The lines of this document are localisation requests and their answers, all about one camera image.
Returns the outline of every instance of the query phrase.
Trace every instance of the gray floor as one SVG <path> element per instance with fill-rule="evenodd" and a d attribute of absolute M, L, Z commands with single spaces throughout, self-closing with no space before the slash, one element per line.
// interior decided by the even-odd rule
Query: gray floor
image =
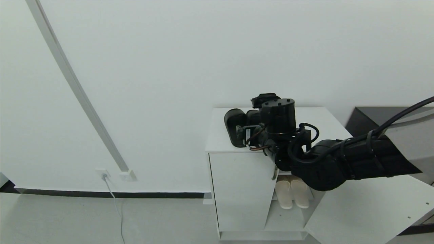
<path fill-rule="evenodd" d="M 212 205 L 201 199 L 119 199 L 126 244 L 217 244 Z M 113 199 L 0 193 L 1 244 L 121 244 Z M 389 244 L 432 244 L 434 234 L 396 237 Z M 262 242 L 224 242 L 255 243 Z M 305 242 L 274 244 L 318 244 Z"/>

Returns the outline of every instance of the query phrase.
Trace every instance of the cabinet handle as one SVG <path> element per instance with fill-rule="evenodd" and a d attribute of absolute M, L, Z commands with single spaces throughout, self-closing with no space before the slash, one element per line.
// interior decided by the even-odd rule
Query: cabinet handle
<path fill-rule="evenodd" d="M 277 178 L 277 172 L 279 172 L 279 169 L 277 168 L 277 166 L 274 166 L 274 174 L 273 174 L 273 178 L 271 178 L 272 180 L 275 180 Z"/>

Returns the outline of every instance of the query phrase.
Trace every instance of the white cable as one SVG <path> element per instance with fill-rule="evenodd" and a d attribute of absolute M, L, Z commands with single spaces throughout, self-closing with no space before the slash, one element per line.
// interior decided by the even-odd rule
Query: white cable
<path fill-rule="evenodd" d="M 107 174 L 103 174 L 103 175 L 102 175 L 102 179 L 104 180 L 105 184 L 107 185 L 108 191 L 110 192 L 110 194 L 111 194 L 112 197 L 113 197 L 113 200 L 115 201 L 116 212 L 118 212 L 118 215 L 119 215 L 119 217 L 121 218 L 121 237 L 122 237 L 122 242 L 125 244 L 124 235 L 123 235 L 123 233 L 122 233 L 122 224 L 123 224 L 123 222 L 124 222 L 124 221 L 123 221 L 123 218 L 122 218 L 122 214 L 121 214 L 121 213 L 119 212 L 119 210 L 118 210 L 118 206 L 116 205 L 116 198 L 115 198 L 115 195 L 113 195 L 113 192 L 112 192 L 112 190 L 110 189 L 109 184 L 107 183 L 106 178 L 107 178 Z"/>

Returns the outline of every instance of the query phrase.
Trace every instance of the cabinet door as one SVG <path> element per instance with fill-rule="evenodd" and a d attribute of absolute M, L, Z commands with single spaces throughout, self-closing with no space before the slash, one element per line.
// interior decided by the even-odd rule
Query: cabinet door
<path fill-rule="evenodd" d="M 305 226 L 322 244 L 384 244 L 434 208 L 434 188 L 411 176 L 347 181 Z"/>
<path fill-rule="evenodd" d="M 262 153 L 210 153 L 220 231 L 261 231 L 276 184 L 275 165 Z"/>

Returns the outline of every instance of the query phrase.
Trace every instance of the white slipper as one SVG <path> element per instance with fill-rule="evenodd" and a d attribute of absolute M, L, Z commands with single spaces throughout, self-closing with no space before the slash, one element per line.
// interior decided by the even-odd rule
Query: white slipper
<path fill-rule="evenodd" d="M 278 181 L 274 188 L 276 191 L 277 201 L 283 209 L 293 207 L 293 196 L 291 193 L 291 183 L 287 180 Z"/>
<path fill-rule="evenodd" d="M 299 208 L 308 208 L 309 199 L 307 196 L 308 187 L 306 183 L 300 180 L 291 181 L 291 190 L 294 195 L 294 201 Z"/>

